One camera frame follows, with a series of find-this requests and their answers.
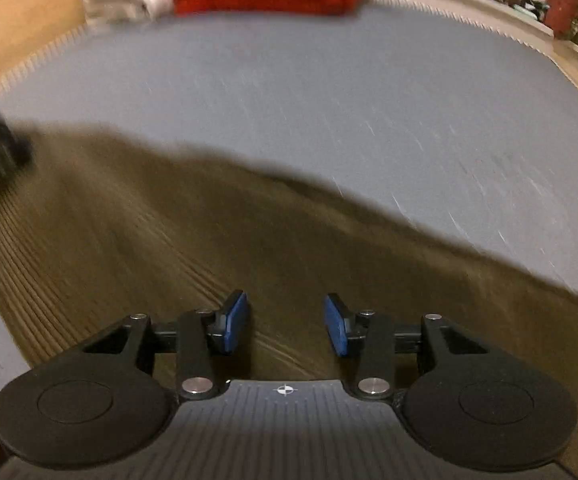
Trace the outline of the brown corduroy pants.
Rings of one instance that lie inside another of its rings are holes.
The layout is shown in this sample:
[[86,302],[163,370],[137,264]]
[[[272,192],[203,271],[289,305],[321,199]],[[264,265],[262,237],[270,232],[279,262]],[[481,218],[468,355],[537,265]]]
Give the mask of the brown corduroy pants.
[[[30,365],[124,315],[172,320],[234,289],[265,378],[333,374],[321,303],[414,322],[435,311],[566,385],[578,404],[578,295],[411,228],[314,180],[107,129],[21,125],[0,178],[0,315]],[[564,454],[578,474],[578,428]]]

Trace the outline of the panda plush toy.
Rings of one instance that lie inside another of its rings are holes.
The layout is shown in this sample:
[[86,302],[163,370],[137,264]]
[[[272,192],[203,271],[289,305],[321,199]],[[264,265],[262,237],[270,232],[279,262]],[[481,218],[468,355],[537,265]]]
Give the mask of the panda plush toy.
[[532,15],[539,22],[544,20],[549,9],[547,0],[519,0],[513,7],[519,12]]

